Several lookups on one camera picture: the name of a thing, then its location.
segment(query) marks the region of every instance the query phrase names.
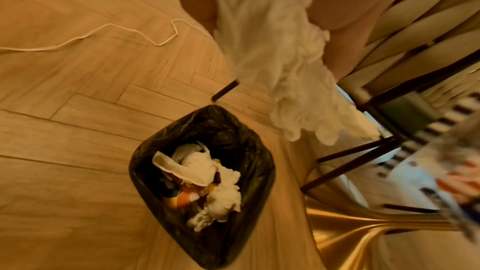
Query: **wooden floor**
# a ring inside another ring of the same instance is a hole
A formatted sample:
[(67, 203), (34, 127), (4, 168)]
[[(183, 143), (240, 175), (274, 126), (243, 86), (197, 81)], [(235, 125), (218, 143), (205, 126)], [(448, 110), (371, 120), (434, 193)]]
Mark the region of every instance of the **wooden floor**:
[[(0, 46), (57, 45), (105, 23), (162, 42), (172, 19), (196, 24), (178, 0), (0, 0)], [(162, 47), (110, 27), (55, 51), (0, 51), (0, 269), (199, 269), (128, 176), (141, 141), (234, 79), (211, 38), (176, 26), (178, 37)], [(258, 87), (241, 85), (218, 104), (261, 136), (277, 167), (260, 220), (228, 269), (324, 269), (299, 186), (315, 157), (360, 141), (322, 147), (304, 134), (287, 142)], [(370, 205), (394, 203), (390, 185), (369, 174), (351, 178)]]

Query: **white cable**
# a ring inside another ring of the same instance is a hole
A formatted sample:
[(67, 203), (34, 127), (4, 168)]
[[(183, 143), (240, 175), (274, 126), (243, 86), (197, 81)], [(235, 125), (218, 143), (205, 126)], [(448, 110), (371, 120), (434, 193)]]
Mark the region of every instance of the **white cable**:
[(203, 34), (207, 35), (208, 37), (213, 38), (212, 36), (210, 36), (210, 34), (208, 34), (207, 32), (205, 32), (202, 28), (200, 28), (200, 27), (198, 27), (198, 26), (191, 25), (188, 21), (186, 21), (186, 20), (184, 20), (184, 19), (174, 19), (174, 20), (170, 21), (170, 23), (171, 23), (171, 25), (173, 26), (173, 29), (175, 30), (175, 34), (173, 34), (172, 36), (170, 36), (167, 40), (165, 40), (165, 41), (162, 42), (162, 43), (156, 43), (155, 41), (153, 41), (152, 39), (150, 39), (149, 37), (147, 37), (145, 34), (143, 34), (142, 32), (140, 32), (140, 31), (138, 31), (138, 30), (136, 30), (136, 29), (126, 28), (126, 27), (119, 26), (119, 25), (116, 25), (116, 24), (113, 24), (113, 23), (107, 23), (107, 24), (104, 24), (104, 25), (102, 25), (102, 26), (97, 27), (96, 29), (88, 32), (88, 33), (85, 34), (85, 35), (72, 38), (72, 39), (70, 39), (69, 41), (64, 42), (64, 43), (62, 43), (62, 44), (59, 44), (59, 45), (44, 46), (44, 47), (34, 47), (34, 48), (16, 48), (16, 47), (3, 47), (3, 46), (0, 46), (0, 50), (8, 50), (8, 51), (16, 51), (16, 52), (41, 52), (41, 51), (57, 50), (57, 49), (60, 49), (60, 48), (63, 47), (63, 46), (68, 45), (68, 44), (71, 43), (71, 42), (76, 41), (76, 40), (85, 39), (85, 38), (89, 37), (90, 35), (94, 34), (95, 32), (97, 32), (98, 30), (105, 28), (106, 26), (114, 26), (114, 27), (117, 27), (117, 28), (120, 28), (120, 29), (123, 29), (123, 30), (126, 30), (126, 31), (138, 33), (138, 34), (142, 35), (142, 36), (143, 36), (146, 40), (148, 40), (150, 43), (152, 43), (153, 45), (155, 45), (156, 47), (161, 47), (161, 46), (165, 45), (166, 43), (168, 43), (169, 41), (171, 41), (171, 40), (172, 40), (173, 38), (175, 38), (176, 36), (178, 36), (179, 31), (177, 30), (177, 27), (175, 26), (174, 22), (184, 22), (184, 23), (186, 23), (187, 25), (189, 25), (190, 27), (200, 30)]

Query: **black trash bag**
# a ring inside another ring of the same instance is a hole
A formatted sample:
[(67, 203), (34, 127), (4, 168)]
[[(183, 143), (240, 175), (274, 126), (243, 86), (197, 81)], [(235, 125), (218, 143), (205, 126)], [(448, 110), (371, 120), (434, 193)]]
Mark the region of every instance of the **black trash bag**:
[[(192, 205), (171, 209), (162, 202), (162, 172), (152, 164), (157, 151), (172, 156), (183, 144), (201, 142), (227, 168), (239, 171), (241, 212), (227, 222), (214, 221), (200, 232), (187, 226)], [(231, 264), (247, 242), (275, 181), (272, 154), (260, 137), (217, 105), (198, 109), (145, 140), (133, 153), (130, 178), (146, 205), (180, 247), (205, 269)]]

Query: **white fabric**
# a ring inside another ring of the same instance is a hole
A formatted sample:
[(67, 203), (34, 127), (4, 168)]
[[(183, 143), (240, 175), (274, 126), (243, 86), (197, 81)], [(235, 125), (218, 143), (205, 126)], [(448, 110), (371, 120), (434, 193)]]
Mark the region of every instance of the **white fabric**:
[(217, 0), (215, 40), (245, 84), (268, 89), (270, 115), (290, 141), (301, 129), (326, 145), (339, 132), (376, 139), (377, 127), (338, 92), (322, 61), (329, 32), (309, 23), (309, 0)]

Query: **striped fabric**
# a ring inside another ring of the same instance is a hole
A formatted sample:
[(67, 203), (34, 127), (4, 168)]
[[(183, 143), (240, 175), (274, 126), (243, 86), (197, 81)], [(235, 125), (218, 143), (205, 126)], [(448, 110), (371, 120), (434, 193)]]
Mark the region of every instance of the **striped fabric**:
[(460, 99), (457, 104), (441, 118), (429, 124), (425, 129), (417, 132), (410, 140), (404, 142), (397, 154), (379, 166), (381, 168), (379, 176), (386, 177), (391, 170), (406, 158), (478, 111), (480, 111), (480, 90), (471, 93), (466, 98)]

